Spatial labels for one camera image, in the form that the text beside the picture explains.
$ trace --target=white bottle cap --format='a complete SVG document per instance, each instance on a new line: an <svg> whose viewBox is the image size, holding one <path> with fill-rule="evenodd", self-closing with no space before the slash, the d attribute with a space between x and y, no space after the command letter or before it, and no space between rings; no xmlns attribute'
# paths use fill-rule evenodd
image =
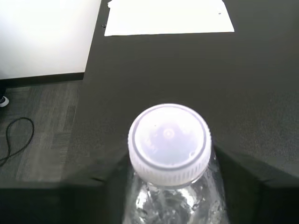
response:
<svg viewBox="0 0 299 224"><path fill-rule="evenodd" d="M177 104L143 111L128 136L130 160L145 181L159 186L188 184L205 172L211 155L211 135L203 118Z"/></svg>

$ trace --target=white sneaker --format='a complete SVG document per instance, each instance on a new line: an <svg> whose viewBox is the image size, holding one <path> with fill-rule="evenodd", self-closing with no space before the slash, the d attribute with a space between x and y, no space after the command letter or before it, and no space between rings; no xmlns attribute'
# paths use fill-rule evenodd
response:
<svg viewBox="0 0 299 224"><path fill-rule="evenodd" d="M9 103L9 99L7 99L6 97L3 97L1 100L0 100L0 107L5 107L7 106Z"/></svg>

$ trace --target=gray carpet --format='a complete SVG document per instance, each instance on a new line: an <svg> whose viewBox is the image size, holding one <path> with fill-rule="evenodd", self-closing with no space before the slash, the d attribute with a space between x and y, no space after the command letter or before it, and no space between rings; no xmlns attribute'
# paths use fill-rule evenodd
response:
<svg viewBox="0 0 299 224"><path fill-rule="evenodd" d="M10 104L0 108L0 158L6 155L5 129L19 117L34 121L35 135L21 154L0 168L0 183L5 181L57 182L71 136L81 82L48 84L8 89ZM12 152L21 148L31 134L28 121L18 121L10 131Z"/></svg>

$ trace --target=white paper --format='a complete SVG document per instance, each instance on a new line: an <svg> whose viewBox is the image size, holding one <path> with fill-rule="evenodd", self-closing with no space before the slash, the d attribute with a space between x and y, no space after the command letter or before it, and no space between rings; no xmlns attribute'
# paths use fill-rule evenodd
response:
<svg viewBox="0 0 299 224"><path fill-rule="evenodd" d="M234 32L222 0L112 0L105 36Z"/></svg>

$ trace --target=water bottle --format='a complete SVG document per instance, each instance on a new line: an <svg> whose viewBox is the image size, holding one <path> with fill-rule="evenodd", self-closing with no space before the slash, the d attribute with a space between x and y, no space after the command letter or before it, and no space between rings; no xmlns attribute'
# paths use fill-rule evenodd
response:
<svg viewBox="0 0 299 224"><path fill-rule="evenodd" d="M132 170L124 224L218 224L223 183L209 128L194 110L162 104L142 112L128 135Z"/></svg>

